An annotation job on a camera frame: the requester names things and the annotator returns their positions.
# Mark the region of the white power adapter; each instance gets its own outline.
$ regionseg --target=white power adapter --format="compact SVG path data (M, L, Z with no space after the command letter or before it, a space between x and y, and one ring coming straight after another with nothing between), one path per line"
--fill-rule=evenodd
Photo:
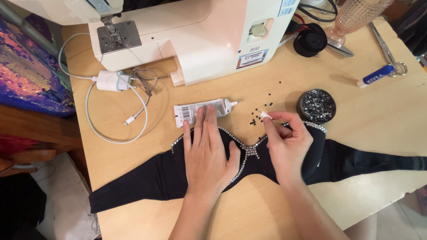
M92 81L97 82L99 90L120 92L121 90L128 90L131 83L131 76L123 74L123 71L111 72L105 69L99 71L97 77L93 76Z

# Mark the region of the sequin fabric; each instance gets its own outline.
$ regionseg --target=sequin fabric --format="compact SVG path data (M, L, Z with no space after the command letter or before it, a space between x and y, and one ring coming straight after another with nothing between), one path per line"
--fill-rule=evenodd
M76 112L56 58L1 15L0 104L56 117Z

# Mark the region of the black tape roll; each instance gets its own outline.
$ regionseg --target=black tape roll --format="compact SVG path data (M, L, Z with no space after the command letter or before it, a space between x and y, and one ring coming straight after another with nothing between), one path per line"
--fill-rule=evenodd
M294 40L295 51L304 57L316 56L325 49L328 39L323 29L316 23L304 24L310 29L302 30Z

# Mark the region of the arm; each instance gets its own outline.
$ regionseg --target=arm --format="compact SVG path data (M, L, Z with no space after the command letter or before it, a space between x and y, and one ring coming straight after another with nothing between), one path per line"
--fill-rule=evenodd
M291 128L274 127L264 118L269 153L277 180L288 200L303 240L349 240L322 208L301 177L301 165L313 138L296 113L270 112L274 120L289 122Z
M169 240L200 240L221 192L239 171L240 150L230 142L230 159L225 157L224 145L216 122L216 110L207 107L197 110L194 138L190 125L184 121L184 157L188 188L175 227Z

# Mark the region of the white sewing machine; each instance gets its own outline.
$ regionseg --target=white sewing machine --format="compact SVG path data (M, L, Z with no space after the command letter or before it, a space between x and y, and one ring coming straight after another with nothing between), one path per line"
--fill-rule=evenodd
M181 0L121 13L123 0L10 0L61 25L89 23L95 57L117 71L174 57L174 86L268 62L299 0Z

